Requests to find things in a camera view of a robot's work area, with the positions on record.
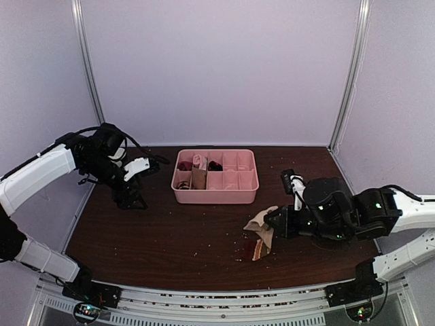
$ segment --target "pink organizer box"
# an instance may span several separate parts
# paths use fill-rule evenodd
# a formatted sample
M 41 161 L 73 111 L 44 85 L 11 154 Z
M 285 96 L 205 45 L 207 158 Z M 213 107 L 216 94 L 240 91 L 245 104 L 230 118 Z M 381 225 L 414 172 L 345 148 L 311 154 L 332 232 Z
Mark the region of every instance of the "pink organizer box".
M 195 155 L 222 165 L 223 171 L 207 171 L 204 190 L 177 189 L 182 181 L 192 187 L 192 172 L 179 170 L 180 162 L 192 162 Z M 248 149 L 185 149 L 178 153 L 172 189 L 181 204 L 251 204 L 259 187 L 254 153 Z

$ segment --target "vertical metal pole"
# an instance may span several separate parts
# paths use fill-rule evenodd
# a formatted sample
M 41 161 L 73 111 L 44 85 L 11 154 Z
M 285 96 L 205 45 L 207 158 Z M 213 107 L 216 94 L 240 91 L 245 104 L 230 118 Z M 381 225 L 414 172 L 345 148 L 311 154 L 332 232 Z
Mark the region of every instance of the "vertical metal pole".
M 97 91 L 97 85 L 95 84 L 95 77 L 92 71 L 92 65 L 90 63 L 90 55 L 88 42 L 86 40 L 86 31 L 84 28 L 84 20 L 82 13 L 82 2 L 81 0 L 71 0 L 73 7 L 73 17 L 75 28 L 77 30 L 77 36 L 79 38 L 80 49 L 82 51 L 82 59 L 84 63 L 86 81 L 88 84 L 88 89 L 92 104 L 94 106 L 95 115 L 97 117 L 98 123 L 102 124 L 105 121 L 103 110 L 101 108 L 101 102 Z
M 349 74 L 347 76 L 345 92 L 341 100 L 340 111 L 338 113 L 337 121 L 332 134 L 329 150 L 332 153 L 336 153 L 337 145 L 340 141 L 340 137 L 343 133 L 343 127 L 349 107 L 351 104 L 353 86 L 360 68 L 361 56 L 364 50 L 364 44 L 367 36 L 368 15 L 370 13 L 370 0 L 361 0 L 360 3 L 360 15 L 358 16 L 358 23 L 356 27 L 355 43 L 353 45 L 353 53 L 351 58 L 351 64 L 349 67 Z

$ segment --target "white wall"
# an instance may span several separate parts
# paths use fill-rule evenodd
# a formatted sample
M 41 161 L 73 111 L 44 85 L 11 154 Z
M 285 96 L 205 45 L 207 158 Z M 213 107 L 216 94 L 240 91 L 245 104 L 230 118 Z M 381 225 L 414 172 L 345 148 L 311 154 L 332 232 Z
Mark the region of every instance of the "white wall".
M 71 2 L 0 2 L 0 175 L 69 131 L 95 125 Z M 86 187 L 74 173 L 22 205 L 12 219 L 33 238 L 62 249 Z M 0 265 L 0 325 L 24 325 L 38 275 Z
M 327 145 L 357 0 L 88 0 L 106 120 L 143 145 Z
M 354 190 L 395 183 L 435 194 L 435 2 L 374 1 L 362 70 L 338 161 Z M 422 233 L 381 239 L 388 253 Z M 435 260 L 406 274 L 433 325 Z

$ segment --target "dark brown wooden table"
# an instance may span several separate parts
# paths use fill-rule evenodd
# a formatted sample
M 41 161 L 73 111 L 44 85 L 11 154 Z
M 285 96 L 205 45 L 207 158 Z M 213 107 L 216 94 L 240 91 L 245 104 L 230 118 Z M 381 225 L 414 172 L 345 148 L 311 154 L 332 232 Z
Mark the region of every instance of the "dark brown wooden table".
M 92 269 L 95 279 L 174 290 L 277 289 L 353 278 L 357 263 L 377 255 L 373 241 L 332 246 L 309 237 L 276 238 L 269 256 L 239 261 L 249 233 L 243 226 L 258 211 L 292 203 L 280 172 L 292 167 L 307 181 L 341 177 L 336 164 L 326 148 L 252 147 L 260 179 L 253 204 L 184 205 L 171 190 L 180 149 L 153 148 L 172 164 L 143 179 L 146 211 L 121 211 L 108 187 L 95 187 L 67 249 Z

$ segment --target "robotic arm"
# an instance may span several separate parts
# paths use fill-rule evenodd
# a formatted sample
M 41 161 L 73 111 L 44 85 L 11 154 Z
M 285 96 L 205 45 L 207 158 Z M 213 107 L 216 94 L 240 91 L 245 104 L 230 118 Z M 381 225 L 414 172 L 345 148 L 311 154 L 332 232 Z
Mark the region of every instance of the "robotic arm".
M 81 135 L 92 130 L 96 131 L 89 137 Z M 127 162 L 125 149 L 120 147 L 127 139 L 138 146 L 146 157 Z M 64 284 L 74 298 L 110 292 L 113 303 L 112 293 L 117 289 L 96 289 L 97 283 L 92 283 L 92 273 L 86 266 L 21 232 L 10 216 L 36 192 L 73 170 L 97 179 L 93 181 L 87 176 L 79 184 L 88 181 L 109 186 L 120 209 L 146 209 L 147 205 L 139 192 L 139 174 L 144 176 L 158 172 L 158 162 L 169 163 L 165 158 L 153 156 L 142 149 L 133 138 L 113 124 L 104 123 L 57 139 L 49 148 L 0 178 L 0 262 L 15 260 L 40 272 L 47 272 Z
M 435 256 L 434 196 L 416 196 L 397 185 L 367 189 L 352 196 L 341 179 L 321 178 L 306 184 L 290 169 L 282 172 L 281 180 L 285 192 L 294 196 L 294 205 L 269 213 L 264 222 L 282 238 L 370 240 L 403 230 L 429 228 L 392 253 L 358 264 L 355 280 L 326 287 L 330 306 L 381 295 L 382 283 Z

